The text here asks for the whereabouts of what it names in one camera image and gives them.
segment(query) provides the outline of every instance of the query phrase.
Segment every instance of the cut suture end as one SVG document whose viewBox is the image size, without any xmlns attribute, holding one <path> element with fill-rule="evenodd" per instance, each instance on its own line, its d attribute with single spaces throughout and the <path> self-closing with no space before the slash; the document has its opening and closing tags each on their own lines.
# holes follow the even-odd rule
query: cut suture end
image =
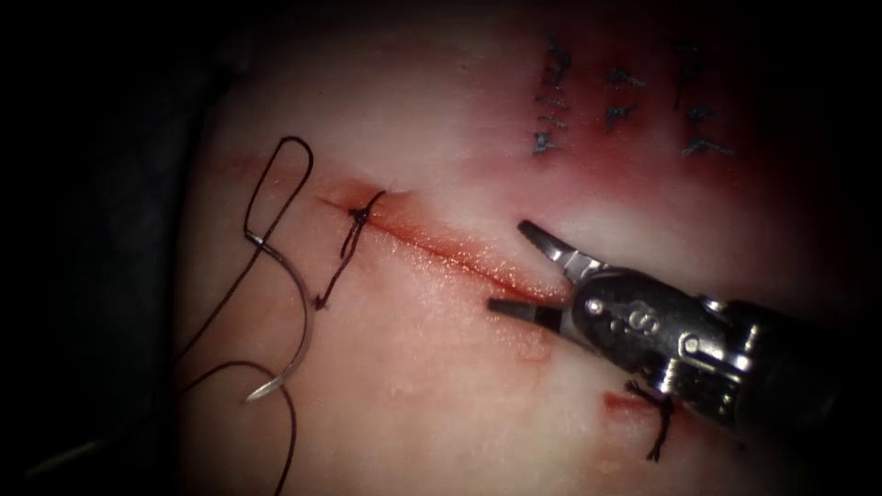
<svg viewBox="0 0 882 496">
<path fill-rule="evenodd" d="M 641 389 L 640 386 L 637 384 L 637 381 L 634 380 L 630 380 L 625 383 L 625 391 L 640 396 L 649 404 L 659 409 L 659 415 L 661 416 L 661 428 L 659 429 L 659 434 L 655 437 L 655 443 L 652 444 L 652 449 L 646 455 L 647 460 L 658 463 L 659 458 L 662 456 L 662 446 L 664 446 L 664 442 L 668 437 L 668 428 L 671 426 L 673 401 L 671 401 L 670 396 L 665 396 L 661 400 L 653 397 L 651 394 L 649 394 L 649 392 Z"/>
</svg>

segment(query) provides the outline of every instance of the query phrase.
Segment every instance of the pale skin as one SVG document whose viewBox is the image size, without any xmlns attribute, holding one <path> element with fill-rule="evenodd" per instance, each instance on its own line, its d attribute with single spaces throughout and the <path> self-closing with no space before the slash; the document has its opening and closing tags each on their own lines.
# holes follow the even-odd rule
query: pale skin
<svg viewBox="0 0 882 496">
<path fill-rule="evenodd" d="M 630 398 L 622 388 L 628 375 L 546 331 L 486 311 L 490 296 L 565 298 L 560 271 L 516 231 L 520 219 L 687 292 L 752 299 L 804 318 L 847 311 L 856 292 L 838 276 L 840 267 L 819 275 L 825 253 L 809 242 L 814 231 L 802 219 L 803 195 L 763 189 L 764 169 L 754 166 L 764 163 L 765 149 L 755 137 L 729 135 L 734 142 L 725 146 L 740 145 L 741 155 L 699 153 L 684 165 L 688 135 L 684 141 L 674 130 L 688 123 L 681 114 L 676 124 L 655 118 L 650 102 L 657 96 L 657 107 L 670 110 L 675 82 L 633 94 L 644 98 L 634 115 L 605 133 L 601 62 L 612 54 L 628 59 L 651 88 L 664 65 L 621 55 L 651 37 L 603 31 L 596 19 L 606 17 L 593 12 L 510 12 L 374 12 L 358 26 L 312 32 L 294 13 L 255 36 L 248 72 L 212 109 L 194 164 L 179 249 L 177 349 L 252 254 L 241 233 L 245 207 L 279 139 L 296 135 L 314 151 L 315 169 L 271 242 L 302 273 L 309 300 L 339 266 L 352 224 L 347 211 L 377 191 L 387 194 L 327 308 L 315 312 L 309 354 L 285 385 L 298 427 L 285 494 L 792 489 L 797 481 L 786 464 L 758 461 L 684 411 L 673 416 L 661 462 L 646 461 L 658 415 L 636 401 L 613 412 L 605 406 L 608 392 Z M 571 113 L 556 114 L 570 126 L 557 135 L 561 148 L 553 152 L 560 154 L 536 155 L 533 133 L 548 129 L 536 114 L 547 108 L 522 98 L 521 88 L 527 96 L 544 91 L 548 54 L 538 33 L 575 32 L 575 24 L 597 38 L 571 39 L 570 46 L 593 48 L 573 49 L 563 84 L 593 81 L 592 71 L 600 83 L 571 92 Z M 486 84 L 500 73 L 504 80 Z M 728 109 L 735 116 L 709 128 L 720 140 L 727 125 L 743 122 L 731 96 L 738 90 L 724 79 L 704 93 L 716 98 L 721 115 Z M 652 118 L 632 120 L 645 109 Z M 632 137 L 627 125 L 648 131 Z M 596 146 L 585 145 L 580 130 L 595 128 L 589 138 Z M 278 160 L 255 205 L 256 232 L 305 167 L 295 146 Z M 718 169 L 733 175 L 711 177 Z M 227 360 L 281 370 L 297 348 L 302 317 L 290 277 L 262 256 L 178 364 L 178 383 Z M 279 394 L 242 405 L 265 380 L 225 371 L 182 399 L 185 491 L 272 493 L 288 446 L 288 411 Z"/>
</svg>

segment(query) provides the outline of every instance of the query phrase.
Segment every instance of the screw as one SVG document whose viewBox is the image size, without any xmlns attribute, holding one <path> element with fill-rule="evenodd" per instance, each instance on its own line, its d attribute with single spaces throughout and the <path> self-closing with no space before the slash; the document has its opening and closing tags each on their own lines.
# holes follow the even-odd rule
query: screw
<svg viewBox="0 0 882 496">
<path fill-rule="evenodd" d="M 604 303 L 596 298 L 589 299 L 585 301 L 585 311 L 592 315 L 600 315 L 604 312 Z"/>
</svg>

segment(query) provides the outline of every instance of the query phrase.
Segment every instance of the dark background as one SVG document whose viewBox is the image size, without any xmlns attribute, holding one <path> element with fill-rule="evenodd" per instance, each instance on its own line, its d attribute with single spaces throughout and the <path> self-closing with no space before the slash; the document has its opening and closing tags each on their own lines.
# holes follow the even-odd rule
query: dark background
<svg viewBox="0 0 882 496">
<path fill-rule="evenodd" d="M 24 257 L 8 258 L 21 281 L 6 325 L 17 371 L 5 401 L 16 417 L 8 426 L 15 484 L 49 456 L 126 433 L 150 412 L 155 391 L 156 400 L 167 399 L 173 250 L 187 167 L 207 107 L 236 77 L 225 42 L 271 18 L 277 4 L 47 6 L 8 19 L 21 19 L 22 34 L 7 60 L 17 90 L 7 95 L 14 111 L 6 115 L 25 131 L 6 155 L 7 198 L 15 202 L 9 247 Z M 828 98 L 843 78 L 844 40 L 828 11 L 802 8 L 756 9 L 768 17 L 769 46 L 817 48 L 817 60 L 795 55 L 792 65 L 770 65 L 769 77 L 791 78 L 782 91 L 811 99 L 829 125 L 829 139 L 813 144 L 836 163 L 826 199 L 849 198 L 842 222 L 857 234 L 843 242 L 860 247 L 867 223 L 877 223 L 866 208 L 865 165 L 846 158 L 861 141 L 854 147 L 833 136 L 854 127 L 854 106 Z M 171 432 L 160 416 L 127 442 L 32 480 L 26 493 L 174 493 Z"/>
</svg>

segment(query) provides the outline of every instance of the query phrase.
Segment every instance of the black suture thread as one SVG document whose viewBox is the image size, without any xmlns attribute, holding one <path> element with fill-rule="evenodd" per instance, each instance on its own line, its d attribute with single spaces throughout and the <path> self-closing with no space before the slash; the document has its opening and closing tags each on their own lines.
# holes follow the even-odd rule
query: black suture thread
<svg viewBox="0 0 882 496">
<path fill-rule="evenodd" d="M 248 233 L 249 233 L 248 221 L 251 218 L 251 210 L 252 210 L 252 207 L 254 206 L 254 201 L 257 199 L 257 193 L 260 192 L 260 187 L 263 185 L 264 179 L 266 179 L 266 175 L 269 173 L 269 169 L 272 167 L 273 162 L 276 160 L 276 157 L 277 157 L 279 151 L 281 151 L 282 147 L 286 143 L 289 143 L 292 141 L 296 142 L 297 144 L 302 146 L 303 149 L 306 151 L 307 155 L 309 155 L 309 162 L 307 163 L 306 173 L 303 174 L 303 178 L 300 179 L 300 183 L 297 185 L 297 188 L 294 190 L 293 193 L 291 193 L 291 195 L 285 201 L 285 204 L 279 210 L 278 214 L 276 215 L 276 218 L 273 220 L 273 222 L 269 225 L 269 228 L 264 233 L 263 237 L 261 238 L 263 240 L 263 243 L 267 243 L 269 241 L 269 236 L 273 233 L 273 231 L 276 230 L 276 226 L 278 225 L 279 221 L 282 220 L 282 216 L 285 215 L 285 212 L 286 212 L 286 210 L 288 210 L 288 207 L 290 206 L 291 202 L 294 201 L 294 197 L 296 197 L 297 194 L 300 192 L 300 190 L 303 188 L 303 186 L 306 185 L 307 180 L 309 180 L 310 175 L 312 174 L 313 157 L 312 157 L 312 148 L 310 148 L 310 145 L 308 145 L 306 143 L 306 141 L 304 141 L 301 138 L 298 138 L 296 136 L 286 136 L 285 138 L 282 138 L 281 140 L 279 140 L 278 145 L 276 146 L 276 150 L 273 152 L 272 156 L 269 158 L 269 161 L 266 163 L 266 167 L 264 168 L 264 172 L 260 175 L 260 179 L 257 181 L 257 186 L 254 188 L 254 193 L 252 193 L 252 195 L 251 195 L 251 200 L 249 200 L 249 202 L 248 202 L 248 209 L 245 211 L 245 220 L 244 220 L 243 226 L 242 226 L 242 231 L 243 231 L 245 238 L 249 237 L 248 236 Z M 251 267 L 254 266 L 254 262 L 257 261 L 257 257 L 260 256 L 261 251 L 262 250 L 261 250 L 260 246 L 257 246 L 254 248 L 254 253 L 251 255 L 251 258 L 248 259 L 248 262 L 245 264 L 245 267 L 242 270 L 242 272 L 240 272 L 239 275 L 236 277 L 235 281 L 233 281 L 232 286 L 230 286 L 230 289 L 228 289 L 227 292 L 223 295 L 223 298 L 220 299 L 220 303 L 218 303 L 218 305 L 214 308 L 214 311 L 209 315 L 209 317 L 205 320 L 205 322 L 202 324 L 202 326 L 199 327 L 199 330 L 196 332 L 196 334 L 194 334 L 193 337 L 190 338 L 190 340 L 187 342 L 187 344 L 184 346 L 184 348 L 182 348 L 181 351 L 177 354 L 177 356 L 175 357 L 175 361 L 174 361 L 175 364 L 177 364 L 184 357 L 184 355 L 186 355 L 187 352 L 190 351 L 190 349 L 196 344 L 196 342 L 199 340 L 199 338 L 202 337 L 202 334 L 205 333 L 205 331 L 209 328 L 211 323 L 214 322 L 214 320 L 218 317 L 218 314 L 221 313 L 221 310 L 223 309 L 223 307 L 226 306 L 227 302 L 230 300 L 230 298 L 232 298 L 233 293 L 235 293 L 236 289 L 239 287 L 239 285 L 242 284 L 242 281 L 245 279 L 245 276 L 247 276 L 248 273 L 251 271 Z"/>
<path fill-rule="evenodd" d="M 178 397 L 188 393 L 194 387 L 199 385 L 202 381 L 217 374 L 218 372 L 221 372 L 224 368 L 229 368 L 232 366 L 249 366 L 255 370 L 263 372 L 270 379 L 276 377 L 276 374 L 270 372 L 268 368 L 255 362 L 250 362 L 247 360 L 232 360 L 215 366 L 208 372 L 196 378 L 196 380 L 181 389 L 181 391 L 178 393 Z M 285 403 L 288 405 L 288 411 L 291 414 L 291 439 L 288 442 L 288 453 L 285 455 L 285 466 L 282 468 L 282 473 L 278 477 L 278 483 L 276 484 L 276 490 L 273 491 L 273 496 L 278 496 L 279 494 L 281 494 L 282 489 L 285 487 L 285 481 L 288 480 L 288 472 L 291 469 L 291 462 L 294 459 L 294 445 L 297 443 L 297 412 L 294 409 L 294 400 L 291 399 L 291 395 L 288 393 L 285 385 L 280 386 L 278 390 L 282 392 L 282 395 L 285 398 Z"/>
<path fill-rule="evenodd" d="M 630 380 L 625 383 L 625 391 L 640 396 L 642 399 L 644 399 L 659 410 L 659 415 L 661 416 L 661 429 L 659 429 L 659 435 L 655 437 L 655 443 L 652 444 L 652 449 L 646 455 L 647 460 L 658 463 L 659 458 L 662 456 L 662 446 L 664 445 L 665 440 L 668 438 L 668 429 L 671 427 L 673 401 L 671 401 L 671 397 L 667 395 L 665 395 L 665 397 L 661 400 L 654 398 L 651 394 L 649 394 L 649 392 L 641 389 L 637 382 L 634 380 Z"/>
<path fill-rule="evenodd" d="M 334 275 L 331 276 L 331 282 L 328 283 L 328 288 L 324 290 L 324 295 L 316 295 L 315 300 L 313 301 L 316 310 L 321 310 L 327 306 L 328 298 L 331 297 L 331 291 L 334 290 L 334 285 L 337 284 L 337 279 L 346 269 L 346 266 L 349 265 L 349 261 L 352 260 L 353 255 L 356 254 L 358 238 L 361 237 L 361 231 L 364 230 L 365 224 L 368 223 L 370 210 L 374 207 L 374 203 L 385 194 L 385 190 L 379 191 L 362 209 L 349 210 L 349 215 L 352 216 L 352 226 L 349 228 L 349 233 L 346 235 L 345 241 L 343 241 L 343 246 L 340 247 L 340 258 L 343 259 L 343 262 L 340 263 L 340 266 L 337 267 Z"/>
<path fill-rule="evenodd" d="M 248 239 L 249 241 L 254 241 L 254 235 L 248 230 L 248 220 L 251 217 L 251 209 L 254 204 L 254 200 L 257 197 L 257 193 L 260 190 L 260 186 L 263 184 L 264 179 L 266 178 L 266 174 L 269 172 L 270 167 L 272 166 L 273 162 L 276 160 L 278 152 L 281 150 L 282 146 L 284 146 L 285 143 L 288 143 L 288 142 L 296 142 L 297 144 L 302 146 L 303 149 L 306 151 L 306 153 L 309 155 L 309 162 L 308 162 L 308 165 L 306 168 L 306 172 L 303 175 L 303 178 L 300 180 L 300 183 L 298 184 L 298 186 L 294 190 L 294 192 L 290 195 L 290 197 L 288 197 L 288 200 L 285 202 L 282 209 L 278 212 L 275 220 L 273 220 L 269 229 L 266 230 L 266 233 L 264 234 L 263 240 L 261 240 L 260 242 L 257 243 L 256 249 L 254 251 L 254 255 L 252 255 L 252 258 L 245 265 L 245 269 L 233 282 L 230 289 L 226 292 L 224 297 L 220 300 L 220 303 L 214 309 L 214 311 L 209 315 L 209 317 L 207 318 L 205 323 L 199 328 L 196 335 L 194 335 L 193 338 L 190 339 L 190 341 L 187 343 L 187 345 L 184 347 L 184 349 L 177 355 L 177 357 L 175 358 L 175 362 L 174 362 L 175 365 L 190 349 L 192 349 L 193 345 L 204 334 L 206 329 L 208 329 L 209 325 L 214 321 L 215 318 L 217 318 L 218 314 L 221 312 L 221 309 L 224 307 L 224 305 L 226 305 L 227 301 L 230 300 L 230 298 L 232 297 L 232 294 L 235 292 L 235 289 L 239 286 L 239 284 L 244 279 L 245 275 L 250 271 L 251 267 L 254 265 L 254 261 L 256 260 L 257 256 L 260 254 L 261 251 L 267 252 L 268 254 L 273 256 L 273 258 L 276 259 L 278 262 L 280 262 L 286 268 L 286 270 L 291 272 L 290 267 L 287 266 L 285 263 L 282 263 L 282 260 L 280 260 L 281 255 L 278 252 L 276 252 L 275 249 L 273 249 L 271 246 L 269 246 L 266 243 L 266 240 L 269 238 L 270 234 L 272 234 L 272 232 L 275 230 L 276 226 L 281 221 L 282 216 L 285 214 L 285 211 L 288 209 L 291 202 L 294 200 L 294 197 L 301 191 L 301 189 L 306 184 L 307 180 L 309 179 L 309 177 L 312 173 L 312 165 L 313 165 L 312 149 L 306 143 L 306 141 L 304 141 L 301 138 L 294 137 L 294 136 L 287 136 L 285 138 L 282 138 L 279 141 L 278 146 L 276 147 L 276 150 L 273 152 L 272 157 L 270 157 L 269 161 L 266 164 L 266 168 L 264 169 L 264 172 L 260 176 L 260 180 L 257 182 L 256 188 L 254 189 L 254 193 L 252 194 L 252 197 L 251 197 L 251 201 L 248 203 L 248 210 L 245 213 L 245 222 L 243 225 L 243 232 L 244 232 L 246 239 Z M 211 370 L 203 373 L 201 376 L 199 376 L 198 378 L 196 378 L 195 380 L 193 380 L 192 382 L 190 382 L 189 384 L 184 386 L 181 390 L 179 390 L 174 395 L 174 397 L 172 399 L 168 400 L 165 404 L 153 406 L 152 409 L 143 418 L 141 418 L 139 421 L 137 421 L 133 425 L 129 426 L 122 433 L 116 434 L 116 435 L 111 435 L 105 439 L 100 440 L 99 442 L 92 444 L 93 448 L 85 450 L 83 453 L 88 454 L 88 455 L 92 455 L 96 452 L 99 452 L 99 451 L 106 449 L 107 447 L 109 447 L 111 445 L 117 445 L 117 444 L 126 442 L 133 435 L 135 435 L 137 432 L 139 432 L 140 429 L 142 429 L 143 427 L 148 425 L 150 422 L 152 422 L 154 419 L 156 419 L 158 417 L 158 413 L 164 411 L 167 408 L 171 408 L 171 406 L 174 404 L 175 400 L 180 399 L 183 395 L 187 394 L 189 391 L 191 391 L 193 388 L 195 388 L 196 386 L 201 384 L 207 378 L 214 376 L 215 374 L 221 372 L 225 368 L 230 368 L 230 367 L 234 367 L 234 366 L 248 366 L 250 368 L 253 368 L 255 370 L 262 372 L 263 374 L 267 375 L 271 379 L 276 377 L 276 375 L 273 374 L 272 372 L 270 372 L 270 370 L 268 368 L 261 366 L 255 362 L 251 362 L 251 361 L 247 361 L 247 360 L 232 360 L 232 361 L 221 363 L 220 365 L 213 367 Z M 297 442 L 297 413 L 294 408 L 294 402 L 291 399 L 290 394 L 288 393 L 288 390 L 285 388 L 284 385 L 282 385 L 279 389 L 281 390 L 282 395 L 285 398 L 285 402 L 288 405 L 288 411 L 290 412 L 290 415 L 291 415 L 291 438 L 288 443 L 288 453 L 286 454 L 286 457 L 285 457 L 285 465 L 282 468 L 282 473 L 279 476 L 278 483 L 276 485 L 276 489 L 273 492 L 274 496 L 278 496 L 279 494 L 281 494 L 282 489 L 285 485 L 285 481 L 288 479 L 288 472 L 290 471 L 291 463 L 292 463 L 292 460 L 294 457 L 294 447 Z M 65 461 L 77 459 L 78 457 L 79 456 L 70 457 Z"/>
</svg>

